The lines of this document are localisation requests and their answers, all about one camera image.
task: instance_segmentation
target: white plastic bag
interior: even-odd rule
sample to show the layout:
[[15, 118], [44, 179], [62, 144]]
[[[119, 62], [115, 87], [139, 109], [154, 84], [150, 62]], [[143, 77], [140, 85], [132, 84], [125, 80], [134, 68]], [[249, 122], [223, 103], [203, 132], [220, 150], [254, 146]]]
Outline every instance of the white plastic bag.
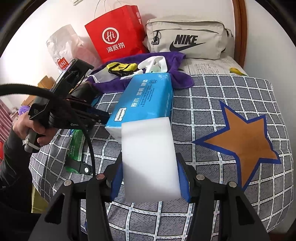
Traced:
[[64, 70], [73, 58], [81, 59], [94, 69], [100, 66], [95, 55], [85, 48], [71, 24], [61, 27], [46, 42], [47, 49], [56, 65]]

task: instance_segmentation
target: black sleeve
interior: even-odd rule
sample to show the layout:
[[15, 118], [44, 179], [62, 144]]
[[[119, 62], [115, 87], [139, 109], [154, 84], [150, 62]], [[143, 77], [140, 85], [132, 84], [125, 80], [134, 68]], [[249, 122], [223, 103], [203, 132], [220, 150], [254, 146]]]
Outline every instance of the black sleeve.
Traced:
[[31, 212], [31, 154], [24, 150], [22, 140], [11, 129], [3, 145], [4, 160], [0, 164], [0, 202], [12, 209]]

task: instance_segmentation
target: gray plaid fabric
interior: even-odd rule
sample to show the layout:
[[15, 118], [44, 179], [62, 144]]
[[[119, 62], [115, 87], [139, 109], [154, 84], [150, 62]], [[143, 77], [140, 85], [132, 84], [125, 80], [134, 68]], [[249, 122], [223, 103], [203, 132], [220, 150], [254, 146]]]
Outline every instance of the gray plaid fabric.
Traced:
[[[266, 80], [229, 75], [195, 75], [194, 86], [174, 92], [171, 117], [175, 150], [181, 152], [186, 163], [196, 167], [197, 173], [219, 183], [237, 182], [237, 167], [233, 156], [195, 145], [193, 140], [225, 126], [219, 100], [246, 119], [266, 115], [268, 137], [282, 164], [261, 163], [245, 194], [268, 231], [285, 217], [293, 197], [293, 159], [291, 147], [272, 86]], [[104, 94], [96, 105], [112, 112], [120, 93]], [[118, 144], [105, 130], [96, 125], [90, 132], [96, 158], [96, 172], [104, 172], [114, 163]], [[63, 169], [71, 135], [60, 130], [53, 141], [32, 155], [30, 170], [33, 183], [41, 196], [49, 201], [61, 184], [72, 179], [86, 181], [91, 177], [69, 173]], [[87, 145], [83, 159], [90, 163]], [[218, 239], [219, 202], [215, 202], [212, 241]], [[158, 203], [128, 203], [122, 184], [115, 202], [106, 204], [114, 240], [186, 240], [193, 213], [193, 205], [183, 199]], [[81, 203], [81, 226], [86, 219], [85, 200]]]

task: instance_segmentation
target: white wall outlet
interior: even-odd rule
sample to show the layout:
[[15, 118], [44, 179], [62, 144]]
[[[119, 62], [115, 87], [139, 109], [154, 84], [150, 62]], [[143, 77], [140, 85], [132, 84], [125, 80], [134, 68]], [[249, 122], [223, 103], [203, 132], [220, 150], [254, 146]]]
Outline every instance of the white wall outlet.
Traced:
[[70, 2], [75, 6], [78, 3], [82, 2], [83, 0], [70, 0]]

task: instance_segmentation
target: star with blue outline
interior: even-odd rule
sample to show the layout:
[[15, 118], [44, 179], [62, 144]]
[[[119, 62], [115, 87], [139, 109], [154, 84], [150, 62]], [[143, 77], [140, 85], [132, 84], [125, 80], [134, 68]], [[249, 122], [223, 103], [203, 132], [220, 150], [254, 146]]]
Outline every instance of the star with blue outline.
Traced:
[[244, 119], [220, 101], [226, 127], [193, 143], [233, 156], [237, 165], [238, 184], [247, 188], [260, 163], [281, 164], [267, 137], [266, 116]]

